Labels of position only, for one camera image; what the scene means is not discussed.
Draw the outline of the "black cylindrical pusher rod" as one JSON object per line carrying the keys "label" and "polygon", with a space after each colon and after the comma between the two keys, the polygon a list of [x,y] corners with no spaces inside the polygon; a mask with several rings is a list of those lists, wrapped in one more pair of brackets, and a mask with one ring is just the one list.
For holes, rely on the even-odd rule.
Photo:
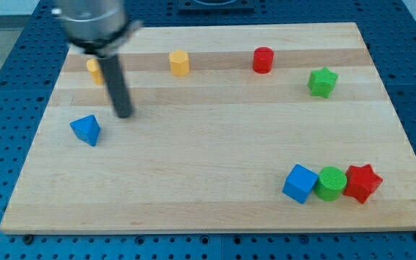
{"label": "black cylindrical pusher rod", "polygon": [[118,56],[100,58],[98,62],[115,114],[119,118],[129,118],[134,109]]}

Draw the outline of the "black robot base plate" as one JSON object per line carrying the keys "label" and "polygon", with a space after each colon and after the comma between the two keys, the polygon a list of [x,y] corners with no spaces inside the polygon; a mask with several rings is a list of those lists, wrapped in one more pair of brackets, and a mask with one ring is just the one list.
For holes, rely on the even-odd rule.
{"label": "black robot base plate", "polygon": [[252,0],[177,0],[179,12],[253,11]]}

